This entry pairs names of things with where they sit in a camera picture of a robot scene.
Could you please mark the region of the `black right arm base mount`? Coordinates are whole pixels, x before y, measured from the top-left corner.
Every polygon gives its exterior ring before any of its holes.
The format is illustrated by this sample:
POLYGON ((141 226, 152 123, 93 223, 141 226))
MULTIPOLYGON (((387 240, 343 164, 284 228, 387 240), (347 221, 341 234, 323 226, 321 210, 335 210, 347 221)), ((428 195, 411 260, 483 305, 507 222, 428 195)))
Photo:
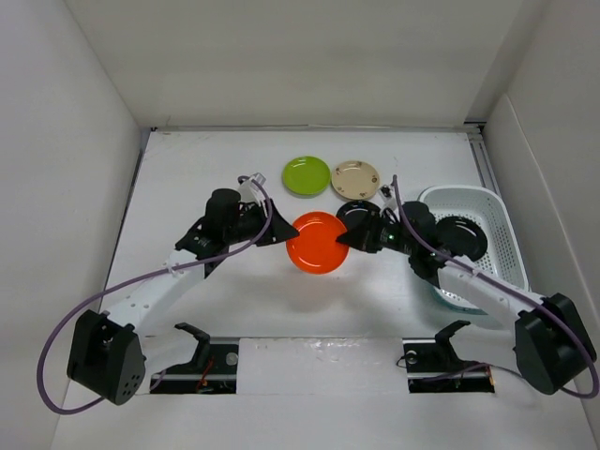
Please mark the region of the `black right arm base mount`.
POLYGON ((434 341, 404 342, 397 366, 407 374, 411 394, 494 394, 490 368, 460 359, 434 341))

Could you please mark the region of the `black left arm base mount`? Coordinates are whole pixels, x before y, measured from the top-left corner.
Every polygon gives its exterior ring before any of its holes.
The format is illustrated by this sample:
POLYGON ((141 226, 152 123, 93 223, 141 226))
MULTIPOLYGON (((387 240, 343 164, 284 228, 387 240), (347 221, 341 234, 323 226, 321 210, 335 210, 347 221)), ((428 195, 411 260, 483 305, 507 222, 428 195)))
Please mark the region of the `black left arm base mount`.
POLYGON ((153 395, 234 395, 237 390, 238 340, 215 340, 199 366, 172 366, 150 379, 153 395))

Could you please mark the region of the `orange plate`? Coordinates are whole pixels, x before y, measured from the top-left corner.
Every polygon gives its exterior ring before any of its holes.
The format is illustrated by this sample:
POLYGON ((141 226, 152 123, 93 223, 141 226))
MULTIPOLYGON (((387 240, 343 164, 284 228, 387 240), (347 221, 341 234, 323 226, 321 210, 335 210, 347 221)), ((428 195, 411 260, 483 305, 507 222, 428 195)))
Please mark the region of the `orange plate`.
POLYGON ((298 235, 286 242, 286 249, 298 269, 311 275, 325 275, 345 262, 349 247, 337 239, 347 229, 340 219, 312 211, 298 217, 292 225, 298 235))

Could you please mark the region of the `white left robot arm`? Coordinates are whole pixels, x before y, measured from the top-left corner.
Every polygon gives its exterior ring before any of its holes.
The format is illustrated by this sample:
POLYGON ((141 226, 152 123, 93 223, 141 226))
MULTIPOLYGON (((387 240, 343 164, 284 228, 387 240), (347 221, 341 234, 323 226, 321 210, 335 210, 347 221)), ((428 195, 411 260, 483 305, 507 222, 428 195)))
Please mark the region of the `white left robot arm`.
POLYGON ((245 201, 230 188, 215 190, 199 218, 179 239, 160 274, 138 283, 103 312, 86 311, 74 329, 67 376, 114 405, 128 402, 155 373, 143 350, 150 328, 187 291, 208 278, 233 245, 280 244, 299 232, 270 199, 245 201))

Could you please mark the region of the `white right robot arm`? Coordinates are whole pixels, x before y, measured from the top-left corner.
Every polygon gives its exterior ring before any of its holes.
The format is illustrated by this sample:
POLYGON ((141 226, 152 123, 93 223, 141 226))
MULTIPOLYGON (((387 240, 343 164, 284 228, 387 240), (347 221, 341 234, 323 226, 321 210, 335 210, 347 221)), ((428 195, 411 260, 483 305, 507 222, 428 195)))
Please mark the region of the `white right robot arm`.
POLYGON ((422 202, 405 202, 397 211, 353 201, 337 211, 346 231, 337 242, 365 253, 390 249, 407 256, 413 272, 431 286, 464 298, 513 333, 517 370, 537 391, 564 391, 588 371, 599 394, 597 353, 574 302, 563 294, 527 292, 475 266, 488 238, 474 221, 436 219, 422 202))

